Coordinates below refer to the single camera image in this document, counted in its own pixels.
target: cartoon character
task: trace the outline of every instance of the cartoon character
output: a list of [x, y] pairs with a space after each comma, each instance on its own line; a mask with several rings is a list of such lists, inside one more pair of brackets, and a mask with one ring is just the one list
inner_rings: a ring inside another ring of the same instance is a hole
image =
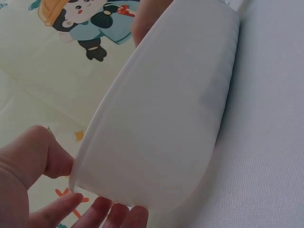
[[138, 0], [36, 0], [29, 10], [38, 8], [46, 26], [55, 28], [64, 42], [77, 40], [92, 60], [103, 61], [106, 50], [101, 37], [123, 44], [131, 37], [131, 24]]

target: panda face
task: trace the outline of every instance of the panda face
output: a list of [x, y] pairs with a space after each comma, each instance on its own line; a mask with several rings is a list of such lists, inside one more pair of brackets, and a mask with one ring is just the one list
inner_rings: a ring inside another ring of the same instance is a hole
[[107, 0], [70, 0], [63, 9], [65, 18], [72, 23], [80, 24], [90, 20], [102, 9]]

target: orange star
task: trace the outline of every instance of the orange star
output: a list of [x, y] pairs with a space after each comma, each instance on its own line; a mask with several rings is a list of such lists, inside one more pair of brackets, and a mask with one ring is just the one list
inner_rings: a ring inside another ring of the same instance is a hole
[[[60, 196], [63, 196], [63, 195], [68, 194], [68, 188], [66, 188], [66, 189], [64, 190], [64, 192], [61, 192], [60, 190], [55, 189], [55, 192], [56, 192], [57, 195], [60, 197]], [[88, 202], [88, 201], [89, 201], [89, 198], [83, 198], [81, 202], [82, 202], [82, 203], [86, 203], [86, 202]], [[73, 210], [73, 213], [77, 216], [77, 218], [80, 218], [80, 217], [81, 217], [80, 213], [79, 213], [76, 209]]]
[[81, 141], [84, 138], [84, 135], [85, 135], [83, 130], [81, 130], [79, 132], [74, 132], [74, 134], [76, 136], [76, 142]]

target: finger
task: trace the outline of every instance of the finger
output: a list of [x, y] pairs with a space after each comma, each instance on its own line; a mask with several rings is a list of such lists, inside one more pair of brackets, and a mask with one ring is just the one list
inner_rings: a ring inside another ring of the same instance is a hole
[[71, 228], [98, 228], [107, 216], [111, 204], [110, 200], [98, 197]]
[[28, 228], [54, 228], [82, 201], [83, 195], [68, 193], [29, 216]]
[[119, 203], [114, 204], [103, 228], [119, 228], [129, 214], [129, 209]]
[[74, 159], [42, 126], [34, 126], [0, 150], [0, 168], [18, 178], [28, 190], [45, 174], [51, 178], [70, 174]]
[[146, 228], [149, 212], [143, 207], [132, 208], [120, 228]]

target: white plastic bowl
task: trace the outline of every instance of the white plastic bowl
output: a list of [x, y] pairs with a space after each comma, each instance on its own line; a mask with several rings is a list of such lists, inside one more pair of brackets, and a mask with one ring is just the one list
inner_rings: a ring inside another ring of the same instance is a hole
[[158, 212], [180, 205], [211, 158], [239, 19], [219, 0], [175, 0], [90, 123], [69, 188]]

